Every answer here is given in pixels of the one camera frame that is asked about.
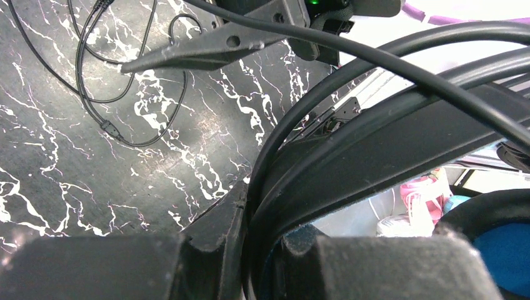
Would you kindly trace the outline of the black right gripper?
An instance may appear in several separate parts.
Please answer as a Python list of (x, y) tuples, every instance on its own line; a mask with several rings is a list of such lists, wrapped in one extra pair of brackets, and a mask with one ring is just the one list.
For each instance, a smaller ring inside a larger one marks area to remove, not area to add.
[[(271, 1), (215, 1), (215, 5), (228, 11), (240, 15), (246, 15)], [(287, 17), (276, 12), (271, 17), (271, 21), (280, 24), (287, 22), (313, 28), (335, 35), (348, 33), (354, 25), (350, 19), (353, 16), (369, 16), (390, 18), (397, 15), (404, 6), (404, 1), (383, 0), (383, 1), (349, 1), (349, 0), (306, 0), (297, 1), (301, 10), (300, 13), (292, 12), (290, 18), (304, 18), (304, 24), (287, 21)]]

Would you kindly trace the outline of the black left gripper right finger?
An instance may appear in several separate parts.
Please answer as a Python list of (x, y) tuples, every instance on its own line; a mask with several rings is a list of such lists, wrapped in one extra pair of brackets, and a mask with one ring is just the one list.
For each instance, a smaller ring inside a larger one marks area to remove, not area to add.
[(501, 299), (477, 250), (454, 234), (329, 237), (304, 226), (273, 256), (274, 299)]

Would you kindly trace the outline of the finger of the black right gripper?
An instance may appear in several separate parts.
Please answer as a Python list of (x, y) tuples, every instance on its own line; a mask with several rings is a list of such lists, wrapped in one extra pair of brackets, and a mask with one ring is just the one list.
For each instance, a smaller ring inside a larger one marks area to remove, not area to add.
[[(220, 8), (249, 18), (305, 28), (309, 14), (304, 1), (212, 1)], [(285, 39), (280, 34), (244, 27), (216, 18), (217, 28), (187, 41), (155, 49), (121, 66), (122, 73), (157, 68), (214, 71)]]

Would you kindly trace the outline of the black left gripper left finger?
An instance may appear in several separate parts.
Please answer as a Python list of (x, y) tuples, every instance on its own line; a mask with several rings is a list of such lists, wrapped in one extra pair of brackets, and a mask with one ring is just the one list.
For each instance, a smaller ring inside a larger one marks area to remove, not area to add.
[(2, 299), (241, 299), (248, 187), (181, 232), (39, 238), (1, 266)]

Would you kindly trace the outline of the blue black headphones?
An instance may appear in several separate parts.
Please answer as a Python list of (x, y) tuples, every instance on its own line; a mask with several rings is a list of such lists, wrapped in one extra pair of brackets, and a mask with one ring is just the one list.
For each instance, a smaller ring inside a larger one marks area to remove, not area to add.
[[(529, 26), (464, 22), (417, 32), (377, 49), (315, 30), (241, 16), (203, 1), (225, 21), (292, 41), (343, 51), (355, 60), (311, 89), (259, 153), (247, 185), (241, 252), (242, 298), (274, 299), (273, 256), (281, 239), (373, 193), (427, 174), (504, 138), (529, 152), (529, 98), (498, 84), (529, 74)], [(334, 90), (382, 67), (413, 83), (326, 135), (283, 141)], [(429, 230), (470, 240), (529, 220), (527, 189), (472, 198)]]

